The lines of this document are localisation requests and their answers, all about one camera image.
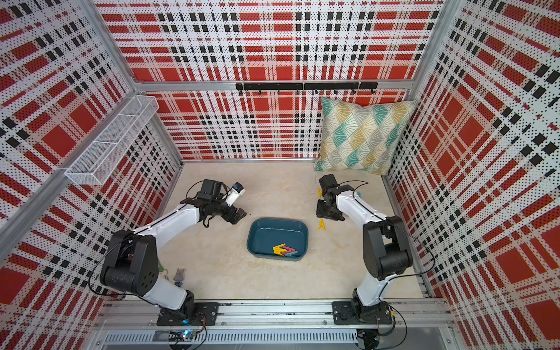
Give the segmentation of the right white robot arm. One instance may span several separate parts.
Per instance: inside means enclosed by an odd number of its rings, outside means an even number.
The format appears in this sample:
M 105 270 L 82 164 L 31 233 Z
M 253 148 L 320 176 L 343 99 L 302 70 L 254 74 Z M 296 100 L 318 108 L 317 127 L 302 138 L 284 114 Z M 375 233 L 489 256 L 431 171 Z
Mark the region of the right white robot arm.
M 367 274 L 354 291 L 354 299 L 361 308 L 377 306 L 389 284 L 414 264 L 402 220 L 375 210 L 348 185 L 322 190 L 321 196 L 317 217 L 334 221 L 349 218 L 362 230 Z

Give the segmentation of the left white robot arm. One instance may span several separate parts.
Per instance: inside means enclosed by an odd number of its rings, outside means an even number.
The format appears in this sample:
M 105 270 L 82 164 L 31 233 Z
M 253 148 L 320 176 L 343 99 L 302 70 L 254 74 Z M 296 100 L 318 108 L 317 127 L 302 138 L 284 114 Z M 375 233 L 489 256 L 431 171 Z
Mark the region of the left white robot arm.
M 191 312 L 193 294 L 162 277 L 160 261 L 171 251 L 169 245 L 178 242 L 177 236 L 192 226 L 208 227 L 215 217 L 236 225 L 246 212 L 223 201 L 189 198 L 152 223 L 114 233 L 101 265 L 100 283 L 168 311 Z

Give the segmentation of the teal plastic storage tray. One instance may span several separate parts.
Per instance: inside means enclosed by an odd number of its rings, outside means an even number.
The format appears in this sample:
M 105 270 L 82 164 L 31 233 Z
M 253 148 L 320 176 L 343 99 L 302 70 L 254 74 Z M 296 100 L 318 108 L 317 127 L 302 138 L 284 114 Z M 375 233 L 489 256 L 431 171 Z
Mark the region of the teal plastic storage tray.
M 274 255 L 273 247 L 286 244 L 297 250 L 292 257 Z M 262 217 L 255 220 L 250 229 L 246 248 L 257 258 L 299 261 L 309 247 L 309 229 L 299 220 Z

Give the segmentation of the yellow clothespin in tray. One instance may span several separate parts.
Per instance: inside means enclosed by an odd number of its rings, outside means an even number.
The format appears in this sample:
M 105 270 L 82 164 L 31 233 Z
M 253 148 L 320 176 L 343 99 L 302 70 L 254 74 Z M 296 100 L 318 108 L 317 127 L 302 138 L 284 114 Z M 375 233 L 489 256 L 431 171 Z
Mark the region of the yellow clothespin in tray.
M 281 257 L 292 257 L 294 254 L 297 254 L 298 251 L 286 244 L 280 244 L 273 247 L 273 253 Z

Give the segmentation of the patterned green yellow pillow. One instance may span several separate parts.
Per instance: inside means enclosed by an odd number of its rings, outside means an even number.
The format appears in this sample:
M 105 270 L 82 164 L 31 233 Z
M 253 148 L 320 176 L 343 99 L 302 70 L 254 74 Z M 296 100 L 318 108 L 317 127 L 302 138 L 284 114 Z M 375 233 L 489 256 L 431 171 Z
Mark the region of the patterned green yellow pillow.
M 416 101 L 360 106 L 321 98 L 322 141 L 314 170 L 363 170 L 385 176 Z

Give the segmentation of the grey rabbit figurine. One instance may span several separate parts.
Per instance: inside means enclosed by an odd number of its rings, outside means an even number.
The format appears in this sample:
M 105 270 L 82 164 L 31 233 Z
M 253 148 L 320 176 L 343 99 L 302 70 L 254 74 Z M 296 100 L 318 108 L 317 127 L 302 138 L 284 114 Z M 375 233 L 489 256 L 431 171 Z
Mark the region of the grey rabbit figurine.
M 185 270 L 184 268 L 178 268 L 176 274 L 173 278 L 174 284 L 178 287 L 182 287 L 183 281 L 185 280 Z

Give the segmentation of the green circuit board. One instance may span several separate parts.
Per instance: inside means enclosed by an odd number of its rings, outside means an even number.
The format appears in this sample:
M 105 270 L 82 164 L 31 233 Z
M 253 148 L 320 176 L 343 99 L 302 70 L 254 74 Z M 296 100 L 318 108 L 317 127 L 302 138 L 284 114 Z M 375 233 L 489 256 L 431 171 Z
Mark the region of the green circuit board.
M 192 341 L 192 339 L 198 336 L 198 331 L 193 330 L 170 330 L 168 335 L 168 341 L 170 342 L 182 342 L 182 341 Z

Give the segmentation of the black hook rail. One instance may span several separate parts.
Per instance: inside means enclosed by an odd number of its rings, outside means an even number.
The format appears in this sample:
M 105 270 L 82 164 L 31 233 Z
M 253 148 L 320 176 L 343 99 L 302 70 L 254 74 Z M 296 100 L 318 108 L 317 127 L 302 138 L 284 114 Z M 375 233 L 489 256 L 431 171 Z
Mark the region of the black hook rail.
M 379 83 L 236 83 L 236 90 L 241 91 L 256 91 L 261 93 L 263 91 L 289 91 L 289 90 L 376 90 Z

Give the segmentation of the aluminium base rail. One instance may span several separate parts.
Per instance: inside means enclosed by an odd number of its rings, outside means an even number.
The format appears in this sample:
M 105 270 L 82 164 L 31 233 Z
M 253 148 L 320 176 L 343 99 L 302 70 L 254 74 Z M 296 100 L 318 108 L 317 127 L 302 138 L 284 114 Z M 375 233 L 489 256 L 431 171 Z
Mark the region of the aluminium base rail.
M 170 330 L 198 331 L 170 342 Z M 461 349 L 441 299 L 390 299 L 360 321 L 348 300 L 204 300 L 194 320 L 138 300 L 108 303 L 89 349 Z

